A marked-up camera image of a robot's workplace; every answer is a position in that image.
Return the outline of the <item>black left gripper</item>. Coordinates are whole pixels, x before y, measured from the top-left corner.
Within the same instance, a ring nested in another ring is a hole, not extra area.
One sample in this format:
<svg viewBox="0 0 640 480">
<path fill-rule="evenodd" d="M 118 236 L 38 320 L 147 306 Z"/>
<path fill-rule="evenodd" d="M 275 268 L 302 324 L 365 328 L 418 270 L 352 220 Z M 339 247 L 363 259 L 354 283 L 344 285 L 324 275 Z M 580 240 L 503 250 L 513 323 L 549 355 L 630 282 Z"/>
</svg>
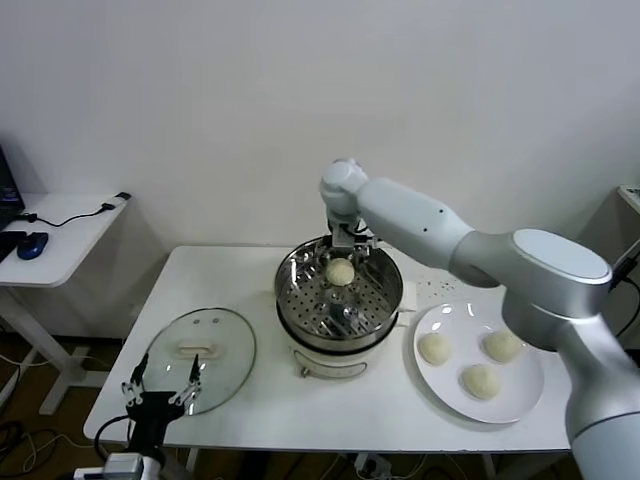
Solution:
<svg viewBox="0 0 640 480">
<path fill-rule="evenodd" d="M 144 392 L 143 376 L 149 354 L 145 353 L 133 369 L 128 382 L 121 384 L 126 412 L 134 422 L 128 450 L 158 450 L 170 423 L 183 416 L 183 406 L 190 406 L 201 392 L 200 362 L 196 354 L 187 386 L 180 392 Z"/>
</svg>

